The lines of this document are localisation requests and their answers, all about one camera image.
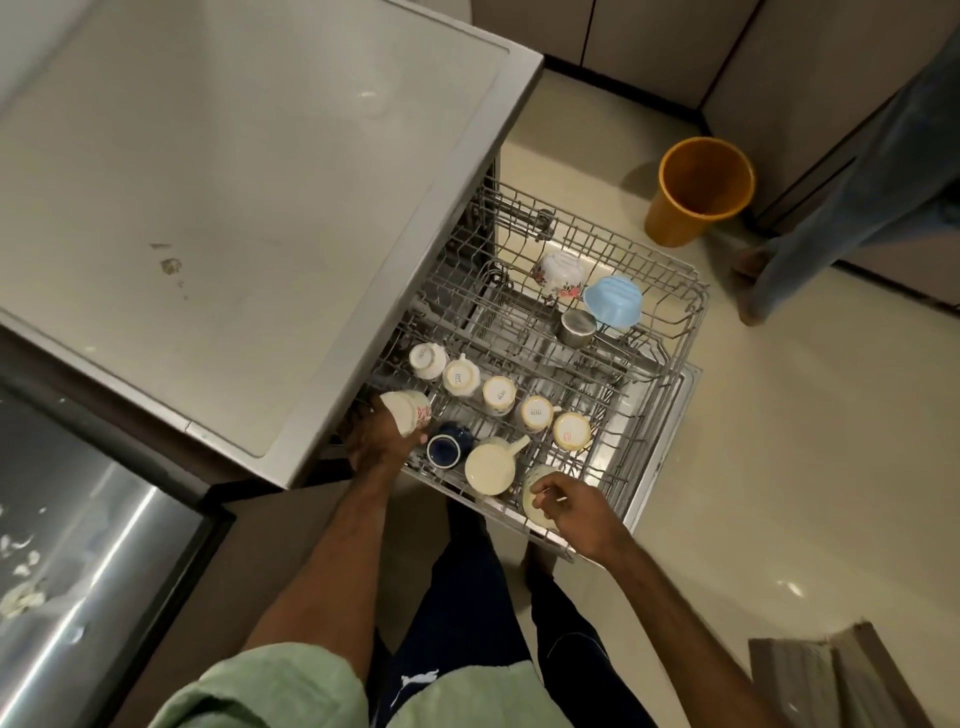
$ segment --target plastic bowl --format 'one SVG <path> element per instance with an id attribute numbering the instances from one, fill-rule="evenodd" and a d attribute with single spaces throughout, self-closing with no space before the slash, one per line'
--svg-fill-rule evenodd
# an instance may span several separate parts
<path id="1" fill-rule="evenodd" d="M 643 294 L 632 281 L 609 276 L 584 291 L 584 303 L 601 324 L 629 328 L 640 320 Z"/>

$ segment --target person's left hand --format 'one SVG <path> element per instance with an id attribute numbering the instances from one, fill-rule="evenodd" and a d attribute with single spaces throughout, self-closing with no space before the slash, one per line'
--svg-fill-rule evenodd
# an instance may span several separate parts
<path id="1" fill-rule="evenodd" d="M 344 444 L 355 473 L 365 473 L 377 466 L 399 472 L 410 451 L 426 442 L 426 435 L 419 430 L 402 437 L 393 414 L 380 397 L 373 397 L 369 407 L 361 405 L 359 411 L 354 411 L 350 424 Z"/>

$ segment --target kitchen cabinet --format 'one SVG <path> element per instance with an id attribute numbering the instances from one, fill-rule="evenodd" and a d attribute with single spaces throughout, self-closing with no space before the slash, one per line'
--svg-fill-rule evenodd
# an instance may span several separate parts
<path id="1" fill-rule="evenodd" d="M 960 232 L 874 245 L 847 255 L 849 263 L 950 305 L 960 305 Z"/>
<path id="2" fill-rule="evenodd" d="M 580 64 L 592 0 L 473 0 L 473 24 Z"/>
<path id="3" fill-rule="evenodd" d="M 958 0 L 767 0 L 704 104 L 753 161 L 761 215 L 922 68 Z"/>
<path id="4" fill-rule="evenodd" d="M 756 0 L 596 0 L 584 67 L 695 109 Z"/>

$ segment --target orange bucket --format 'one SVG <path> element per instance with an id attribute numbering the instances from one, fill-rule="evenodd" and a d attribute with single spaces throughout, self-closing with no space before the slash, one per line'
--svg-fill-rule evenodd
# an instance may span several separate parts
<path id="1" fill-rule="evenodd" d="M 679 248 L 750 204 L 756 175 L 730 142 L 694 136 L 671 147 L 660 161 L 660 188 L 643 229 L 658 245 Z"/>

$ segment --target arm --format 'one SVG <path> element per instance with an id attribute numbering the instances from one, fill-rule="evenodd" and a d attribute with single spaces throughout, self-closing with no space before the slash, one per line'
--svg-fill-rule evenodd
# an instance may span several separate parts
<path id="1" fill-rule="evenodd" d="M 603 494 L 562 473 L 534 484 L 534 504 L 581 554 L 607 569 L 657 650 L 691 728 L 790 728 L 697 617 Z"/>
<path id="2" fill-rule="evenodd" d="M 244 649 L 318 644 L 366 680 L 390 486 L 423 435 L 400 437 L 379 398 L 347 437 L 356 476 L 309 560 L 254 627 Z"/>

